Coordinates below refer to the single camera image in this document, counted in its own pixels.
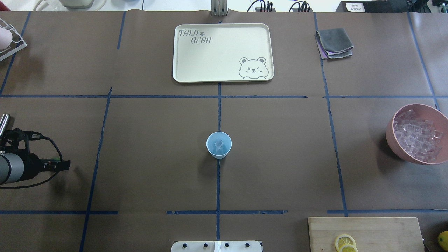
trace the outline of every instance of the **bear illustration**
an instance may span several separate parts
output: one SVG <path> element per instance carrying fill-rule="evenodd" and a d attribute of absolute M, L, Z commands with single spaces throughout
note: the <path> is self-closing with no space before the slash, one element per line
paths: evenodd
<path fill-rule="evenodd" d="M 269 74 L 269 71 L 266 68 L 266 59 L 263 57 L 260 57 L 256 60 L 241 58 L 240 64 L 240 76 L 243 77 L 243 80 L 265 80 L 266 76 Z"/>

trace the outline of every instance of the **wooden cutting board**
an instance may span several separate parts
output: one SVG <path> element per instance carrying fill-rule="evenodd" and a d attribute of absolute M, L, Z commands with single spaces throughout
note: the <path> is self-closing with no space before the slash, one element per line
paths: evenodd
<path fill-rule="evenodd" d="M 311 252 L 335 252 L 335 239 L 351 235 L 359 252 L 423 252 L 417 218 L 308 217 Z"/>

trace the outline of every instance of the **lemon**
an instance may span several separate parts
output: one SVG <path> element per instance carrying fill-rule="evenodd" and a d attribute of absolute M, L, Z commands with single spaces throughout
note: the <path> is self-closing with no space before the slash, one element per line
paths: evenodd
<path fill-rule="evenodd" d="M 348 234 L 341 234 L 335 240 L 335 248 L 337 251 L 339 251 L 340 248 L 346 244 L 353 245 L 353 247 L 356 248 L 355 239 L 353 239 L 353 237 L 351 237 Z"/>
<path fill-rule="evenodd" d="M 448 231 L 442 232 L 439 234 L 439 245 L 445 250 L 448 251 Z"/>
<path fill-rule="evenodd" d="M 351 244 L 346 244 L 346 245 L 340 247 L 338 252 L 358 252 L 358 249 Z"/>

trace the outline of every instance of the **plastic cup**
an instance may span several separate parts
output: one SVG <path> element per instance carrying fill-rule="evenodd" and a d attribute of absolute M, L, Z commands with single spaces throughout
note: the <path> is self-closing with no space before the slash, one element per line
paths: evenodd
<path fill-rule="evenodd" d="M 221 159 L 225 157 L 231 148 L 232 139 L 222 131 L 212 133 L 207 138 L 207 150 L 214 158 Z"/>
<path fill-rule="evenodd" d="M 0 27 L 0 50 L 5 50 L 12 40 L 13 34 L 9 30 Z"/>

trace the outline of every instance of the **folded towel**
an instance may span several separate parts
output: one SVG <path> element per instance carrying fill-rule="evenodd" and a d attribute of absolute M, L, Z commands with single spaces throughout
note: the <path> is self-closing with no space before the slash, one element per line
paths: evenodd
<path fill-rule="evenodd" d="M 353 43 L 344 28 L 318 30 L 315 37 L 322 59 L 339 59 L 353 55 Z"/>

